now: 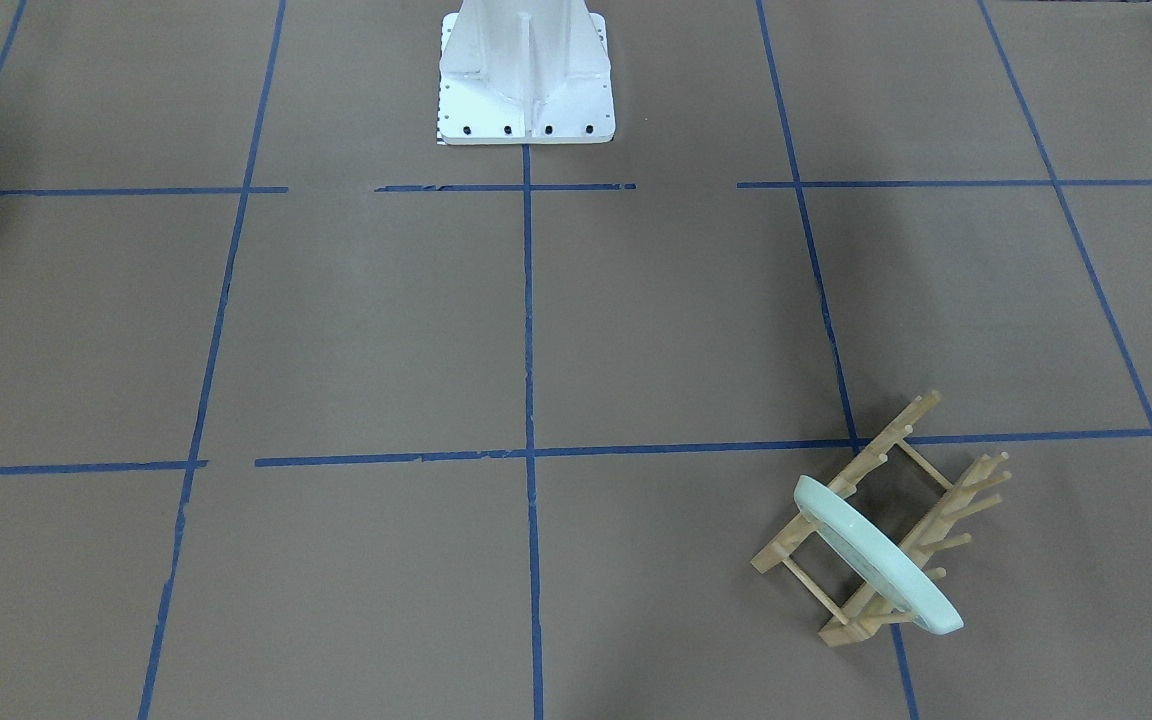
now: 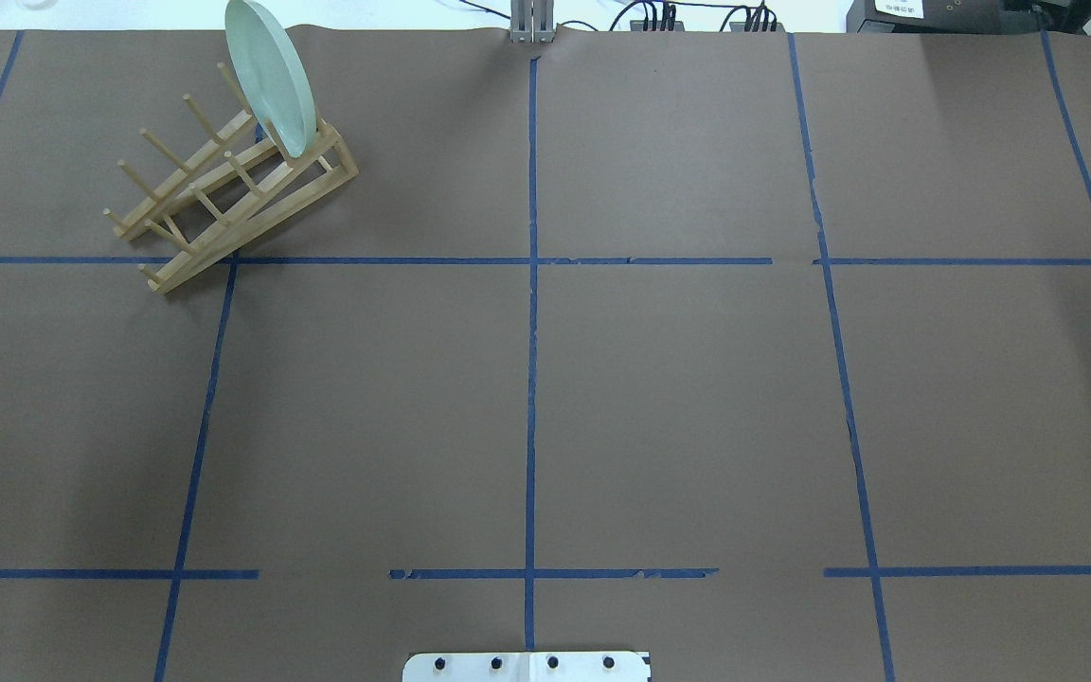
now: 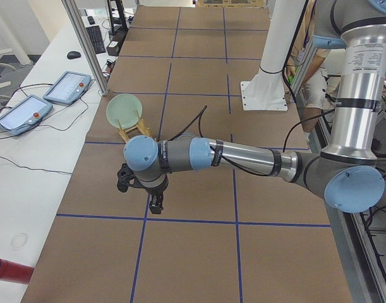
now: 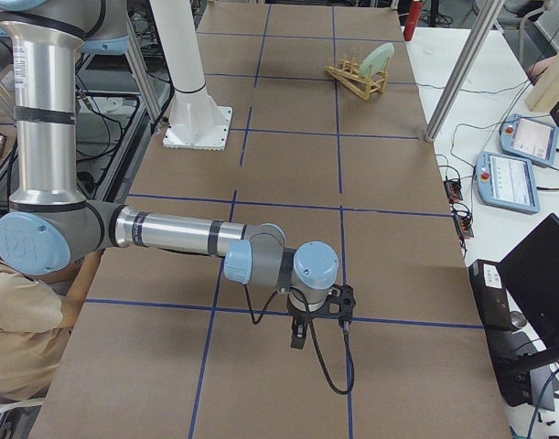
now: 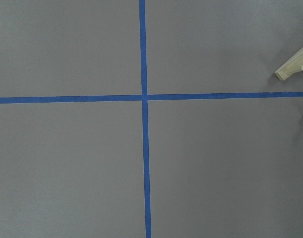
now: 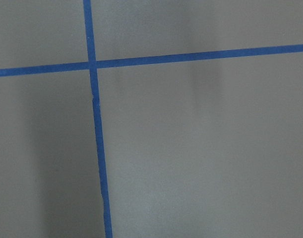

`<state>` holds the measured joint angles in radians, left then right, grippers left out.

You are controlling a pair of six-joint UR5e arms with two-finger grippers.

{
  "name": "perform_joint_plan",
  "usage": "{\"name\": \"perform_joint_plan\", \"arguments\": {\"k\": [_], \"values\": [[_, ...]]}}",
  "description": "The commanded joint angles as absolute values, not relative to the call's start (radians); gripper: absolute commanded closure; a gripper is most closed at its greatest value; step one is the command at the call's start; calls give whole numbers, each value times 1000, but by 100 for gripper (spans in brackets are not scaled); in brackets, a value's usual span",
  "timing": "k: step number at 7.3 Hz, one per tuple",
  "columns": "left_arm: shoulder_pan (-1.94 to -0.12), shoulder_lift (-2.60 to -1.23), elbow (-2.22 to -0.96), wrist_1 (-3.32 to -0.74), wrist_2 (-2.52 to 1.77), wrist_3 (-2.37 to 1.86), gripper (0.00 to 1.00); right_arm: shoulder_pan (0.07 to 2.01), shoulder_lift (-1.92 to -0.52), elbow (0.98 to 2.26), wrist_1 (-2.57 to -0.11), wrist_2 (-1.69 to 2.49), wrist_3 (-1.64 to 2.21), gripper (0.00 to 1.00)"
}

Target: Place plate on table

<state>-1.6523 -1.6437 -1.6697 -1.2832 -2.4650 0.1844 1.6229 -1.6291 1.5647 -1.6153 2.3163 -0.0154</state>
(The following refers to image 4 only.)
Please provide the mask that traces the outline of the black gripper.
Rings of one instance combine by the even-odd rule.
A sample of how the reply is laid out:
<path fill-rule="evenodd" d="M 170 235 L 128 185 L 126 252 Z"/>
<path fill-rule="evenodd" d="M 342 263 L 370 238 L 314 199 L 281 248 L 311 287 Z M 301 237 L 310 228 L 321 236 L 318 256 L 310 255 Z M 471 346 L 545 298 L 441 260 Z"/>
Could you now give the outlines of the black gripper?
<path fill-rule="evenodd" d="M 287 308 L 293 317 L 317 318 L 326 316 L 329 311 L 329 300 L 312 303 L 307 294 L 299 289 L 290 289 L 287 297 Z M 300 323 L 293 318 L 291 325 L 292 335 L 290 348 L 302 349 L 306 344 L 307 322 Z"/>

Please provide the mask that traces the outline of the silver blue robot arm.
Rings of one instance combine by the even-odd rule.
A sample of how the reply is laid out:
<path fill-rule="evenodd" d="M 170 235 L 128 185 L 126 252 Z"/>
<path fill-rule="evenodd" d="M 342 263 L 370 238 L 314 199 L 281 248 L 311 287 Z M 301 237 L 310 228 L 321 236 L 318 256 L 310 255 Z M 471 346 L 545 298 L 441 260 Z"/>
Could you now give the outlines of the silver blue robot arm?
<path fill-rule="evenodd" d="M 26 274 L 46 274 L 89 252 L 130 245 L 221 257 L 225 276 L 285 294 L 293 348 L 315 336 L 314 319 L 350 304 L 336 283 L 338 256 L 312 241 L 285 245 L 273 224 L 192 219 L 89 200 L 77 187 L 75 64 L 80 52 L 129 47 L 123 1 L 1 1 L 13 43 L 19 185 L 0 219 L 0 256 Z"/>

